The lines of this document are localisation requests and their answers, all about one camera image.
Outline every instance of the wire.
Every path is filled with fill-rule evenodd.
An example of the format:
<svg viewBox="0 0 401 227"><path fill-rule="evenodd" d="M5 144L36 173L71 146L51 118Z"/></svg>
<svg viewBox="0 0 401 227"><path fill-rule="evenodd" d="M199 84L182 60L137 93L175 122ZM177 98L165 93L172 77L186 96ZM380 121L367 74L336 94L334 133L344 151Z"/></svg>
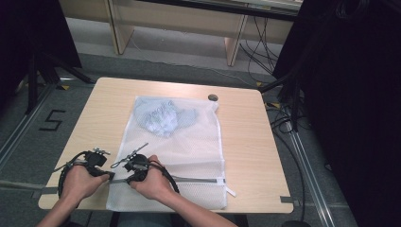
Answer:
<svg viewBox="0 0 401 227"><path fill-rule="evenodd" d="M266 27L268 25L268 19L265 18L264 29L263 29L262 33L260 33L259 26L257 25L257 22L256 22L256 17L253 17L253 20L254 20L254 23L256 25L256 29L257 29L257 33L259 34L260 41L263 41L263 37L264 37L265 42L262 42L262 44L265 47L266 54L268 56L268 61L269 61L269 64L270 64L270 68L272 68L272 70L274 70L274 64L272 63L272 60L271 60L272 57L270 56L269 53L271 53L276 59L278 59L278 57L273 52L271 52L271 50L268 48L268 45L267 45L267 30L266 30Z"/></svg>
<svg viewBox="0 0 401 227"><path fill-rule="evenodd" d="M267 71L268 73L271 73L270 69L267 68L262 62L260 62L260 60L258 60L257 58L255 58L254 56L252 56L250 53L248 53L248 51L245 50L245 48L242 46L242 44L239 45L242 50L244 51L244 53L250 58L250 61L248 62L248 74L250 75L251 79L258 81L258 82L262 82L262 83L269 83L267 81L261 81L260 79L256 79L253 77L253 75L250 72L250 64L251 64L251 60L253 60L254 62L256 62L260 67L262 67L265 71Z"/></svg>
<svg viewBox="0 0 401 227"><path fill-rule="evenodd" d="M248 40L246 40L245 41L245 44L248 46L248 48L250 49L250 50L252 50L251 49L251 47L248 45ZM268 58L269 56L267 56L267 55L263 55L263 54L260 54L260 53L254 53L255 55L258 55L258 56L260 56L260 57L263 57L263 58Z"/></svg>
<svg viewBox="0 0 401 227"><path fill-rule="evenodd" d="M271 127L272 127L273 129L278 128L278 130L279 130L281 133L290 133L290 132L293 132L293 129L292 129L292 128L291 128L289 131L283 131L283 130L282 130L282 126L283 126L285 123L287 123L287 122L290 121L289 116L288 116L285 112L283 112L281 109L276 109L276 108L274 108L274 109L267 109L267 111L277 111L277 112L280 112L280 114L283 114L283 115L284 115L284 116L281 117L281 118L278 118L278 119L276 118L276 119L274 119L274 121L270 123L270 125L271 125ZM296 122L297 122L298 126L300 126L301 128L303 128L303 129L305 129L305 130L308 130L308 131L311 131L311 130L312 130L311 127L306 127L306 126L302 125L302 124L298 121L299 119L304 118L304 117L306 117L306 115L303 115L303 114L298 115L298 116L296 117L296 119L297 119Z"/></svg>
<svg viewBox="0 0 401 227"><path fill-rule="evenodd" d="M282 106L282 108L280 108L277 113L277 115L275 116L274 121L272 122L273 124L276 124L279 120L281 119L285 119L288 118L289 121L289 116L283 111L284 106ZM278 116L280 114L283 114L284 117L281 117L280 119L278 119ZM283 137L280 136L280 134L276 131L276 126L273 125L273 127L271 128L271 131L273 132L273 134L284 144L284 146L286 146L286 148L288 149L292 159L295 162L295 165L297 166L298 172L300 174L300 180L301 180L301 187L302 187L302 211L301 211L301 217L300 217L300 221L304 221L305 219L305 180L304 180L304 174L303 171L301 170L300 164L298 162L298 159L295 157L293 151L291 150L291 148L289 147L289 145L287 144L287 142L283 139Z"/></svg>
<svg viewBox="0 0 401 227"><path fill-rule="evenodd" d="M73 159L71 159L70 162L68 162L68 163L66 163L66 164L64 164L64 165L62 165L62 166L60 166L60 167L54 169L53 172L57 172L57 171L59 171L60 169L62 169L63 167L65 167L65 166L67 166L67 165L71 165L72 163L74 163L74 161L76 161L76 159L77 159L80 155L86 154L86 153L88 153L88 151L83 151L83 152L77 154L76 156L74 156Z"/></svg>
<svg viewBox="0 0 401 227"><path fill-rule="evenodd" d="M272 73L271 69L269 69L264 63L262 63L259 59L257 59L256 57L253 56L255 53L255 50L252 50L253 53L250 54L248 51L245 50L245 48L242 46L242 44L240 44L239 46L245 52L245 54L250 58L249 62L251 62L251 60L255 61L261 68L263 68L266 72L268 72L271 75L271 73Z"/></svg>
<svg viewBox="0 0 401 227"><path fill-rule="evenodd" d="M163 176L165 176L170 181L171 185L173 186L174 191L180 194L180 190L179 190L176 182L174 181L174 178L171 177L170 173L167 171L167 169L163 165L161 165L160 163L158 163L156 161L150 161L146 164L159 169L162 172Z"/></svg>
<svg viewBox="0 0 401 227"><path fill-rule="evenodd" d="M249 67L250 67L251 60L254 60L255 62L258 62L258 64L261 65L262 68L264 68L264 69L271 75L271 73L272 73L271 70L268 69L268 67L266 67L266 66L265 66L263 63L261 63L260 61L257 61L256 58L253 56L253 55L256 53L257 47L260 45L260 43L263 43L262 41L263 41L263 37L260 35L260 32L259 32L259 42L257 43L257 46L254 48L254 50L253 50L253 52L252 52L252 54L251 54L251 56L250 56L250 60L249 60L249 62L248 62L248 71L249 71Z"/></svg>

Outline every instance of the wooden table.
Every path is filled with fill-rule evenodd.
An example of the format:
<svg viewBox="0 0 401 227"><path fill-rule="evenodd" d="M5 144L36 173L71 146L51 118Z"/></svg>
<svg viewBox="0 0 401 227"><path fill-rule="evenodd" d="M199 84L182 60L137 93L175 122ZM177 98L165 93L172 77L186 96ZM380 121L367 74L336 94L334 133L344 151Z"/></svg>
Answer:
<svg viewBox="0 0 401 227"><path fill-rule="evenodd" d="M262 97L256 90L204 86L135 79L102 78L94 91L57 163L62 166L84 150L100 147L112 155L102 167L110 170L118 153L124 129L136 96L167 96L207 99L218 96L217 116L221 126L226 181L236 192L228 195L221 213L290 213L292 203L275 146ZM46 187L57 187L60 171L53 173ZM82 201L78 209L105 210L109 185ZM51 209L57 194L42 195L39 206Z"/></svg>

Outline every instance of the cable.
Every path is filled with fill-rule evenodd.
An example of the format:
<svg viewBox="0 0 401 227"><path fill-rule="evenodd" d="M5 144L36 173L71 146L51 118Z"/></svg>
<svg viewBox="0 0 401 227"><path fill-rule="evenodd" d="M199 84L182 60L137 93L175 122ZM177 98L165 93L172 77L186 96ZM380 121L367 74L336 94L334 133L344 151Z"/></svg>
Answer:
<svg viewBox="0 0 401 227"><path fill-rule="evenodd" d="M286 118L288 117L288 115L286 113L283 112L283 108L280 108L279 113L276 115L274 122L277 122L277 118L279 114L283 114L284 117ZM286 146L286 148L288 149L292 159L295 162L295 165L297 166L298 172L300 173L300 180L301 180L301 187L302 187L302 211L301 211L301 217L300 217L300 221L304 221L305 219L305 180L304 180L304 174L303 171L301 170L300 164L297 160L297 158L295 157L294 153L292 152L291 148L289 147L289 145L287 144L287 142L280 136L280 134L275 130L274 128L275 126L272 127L271 131L273 132L273 134Z"/></svg>
<svg viewBox="0 0 401 227"><path fill-rule="evenodd" d="M283 112L282 112L281 110L279 110L279 109L267 109L267 111L278 111L278 112L280 112L281 114L284 114L284 115L285 115L285 116L283 116L283 117L281 117L281 118L274 119L274 121L270 123L272 129L278 128L278 130L279 130L281 133L290 133L290 132L293 132L293 129L290 129L289 131L283 131L282 128L281 128L285 123L287 123L287 122L290 121L290 118L289 118L289 116L288 116L286 113L283 113ZM298 116L297 116L296 119L297 119L297 124L298 124L298 126L300 126L301 128L303 128L303 129L305 129L305 130L309 130L309 131L312 130L311 128L305 127L305 126L303 126L301 123L298 122L298 119L304 118L304 117L306 117L306 116L305 116L305 115L298 115Z"/></svg>
<svg viewBox="0 0 401 227"><path fill-rule="evenodd" d="M150 161L148 163L148 165L159 169L162 172L163 176L165 176L170 181L171 185L173 186L174 191L180 194L180 190L178 189L176 182L174 181L173 177L171 177L170 173L167 171L167 169L164 166L162 166L160 163L158 163L156 161Z"/></svg>
<svg viewBox="0 0 401 227"><path fill-rule="evenodd" d="M244 47L242 46L242 44L239 45L242 50L244 51L244 53L250 58L250 61L248 62L248 74L250 75L251 79L258 81L258 82L262 82L262 83L269 83L267 81L260 81L260 79L256 79L253 77L253 75L250 72L250 63L251 60L253 60L254 62L256 62L260 67L262 67L265 71L267 71L268 73L271 73L271 70L269 68L267 68L262 62L260 62L260 60L258 60L257 58L255 58L254 56L252 56L250 53L248 53L248 51L246 51L244 49Z"/></svg>
<svg viewBox="0 0 401 227"><path fill-rule="evenodd" d="M263 37L260 35L259 27L257 26L257 22L256 22L255 17L253 17L253 18L254 18L254 22L255 22L256 27L257 27L257 31L258 31L258 33L259 33L259 42L257 43L256 48L253 50L253 52L252 52L252 54L251 54L251 59L255 60L255 57L254 57L253 55L256 53L257 47L260 45L260 43L263 44ZM265 66L264 68L265 68L265 70L271 75L271 73L272 73L271 69L268 70L266 66Z"/></svg>
<svg viewBox="0 0 401 227"><path fill-rule="evenodd" d="M274 64L272 63L272 58L270 57L269 52L270 52L271 54L273 54L273 53L269 50L268 45L267 45L267 30L266 30L266 27L267 27L267 25L268 25L268 19L265 18L264 29L263 29L263 32L262 32L262 34L264 34L264 37L265 37L265 42L263 42L263 35L260 33L259 26L257 25L257 22L256 22L256 17L253 17L253 20L254 20L254 23L255 23L255 25L256 25L257 33L259 34L259 39L260 39L260 41L262 41L262 44L263 44L263 46L265 47L266 54L267 54L267 56L268 56L268 62L269 62L270 68L272 68L272 70L274 70L274 67L275 67L275 66L274 66Z"/></svg>
<svg viewBox="0 0 401 227"><path fill-rule="evenodd" d="M245 41L245 44L248 46L248 48L250 49L250 50L252 50L251 49L251 47L248 45L248 40L246 40ZM260 57L263 57L263 58L268 58L269 56L266 56L266 55L263 55L263 54L260 54L260 53L254 53L255 55L258 55L258 56L260 56Z"/></svg>
<svg viewBox="0 0 401 227"><path fill-rule="evenodd" d="M62 172L60 174L59 183L58 183L58 189L57 189L59 198L61 197L62 190L64 189L64 185L63 184L64 184L64 181L65 181L65 178L67 177L68 171L70 171L71 167L73 166L73 163L77 160L77 158L80 155L82 155L82 154L86 155L87 153L88 153L88 151L83 151L83 152L77 154L76 156L74 156L74 158L72 158L70 162L68 162L65 165L60 166L60 167L56 168L55 170L53 170L53 172L57 172L61 168L63 168L63 170L62 170Z"/></svg>

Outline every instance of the black curtain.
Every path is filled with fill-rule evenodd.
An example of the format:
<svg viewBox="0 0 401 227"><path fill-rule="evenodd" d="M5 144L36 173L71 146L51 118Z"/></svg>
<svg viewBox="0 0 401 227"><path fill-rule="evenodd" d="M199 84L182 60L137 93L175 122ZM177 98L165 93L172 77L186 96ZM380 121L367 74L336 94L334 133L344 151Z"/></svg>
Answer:
<svg viewBox="0 0 401 227"><path fill-rule="evenodd" d="M307 15L323 15L321 0L304 4ZM358 20L332 15L331 35L300 78L312 126L361 227L397 225L400 214L401 14L391 5L371 0ZM297 61L315 28L294 25L278 77Z"/></svg>
<svg viewBox="0 0 401 227"><path fill-rule="evenodd" d="M81 67L58 0L3 0L0 32L0 110L26 75L33 53Z"/></svg>

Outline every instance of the tripod leg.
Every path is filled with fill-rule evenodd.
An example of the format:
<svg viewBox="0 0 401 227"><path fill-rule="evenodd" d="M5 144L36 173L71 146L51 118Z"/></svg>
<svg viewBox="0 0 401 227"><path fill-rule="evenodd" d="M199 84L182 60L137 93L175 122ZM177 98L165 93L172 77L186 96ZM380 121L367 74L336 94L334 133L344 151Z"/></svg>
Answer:
<svg viewBox="0 0 401 227"><path fill-rule="evenodd" d="M94 83L90 78L88 78L85 75L83 75L82 73L80 73L80 71L76 70L75 68L71 67L70 65L68 65L64 61L61 61L60 59L56 58L55 56L52 56L52 55L46 54L46 53L44 53L44 56L48 60L53 62L54 64L56 64L59 67L63 68L64 70L66 70L70 74L74 75L76 78L78 78L78 79L80 79L80 80L82 80L82 81L84 81L86 83Z"/></svg>
<svg viewBox="0 0 401 227"><path fill-rule="evenodd" d="M51 62L49 62L43 54L38 54L37 56L37 67L39 72L41 72L44 81L51 84L57 84L60 82L59 75L57 75L57 72Z"/></svg>

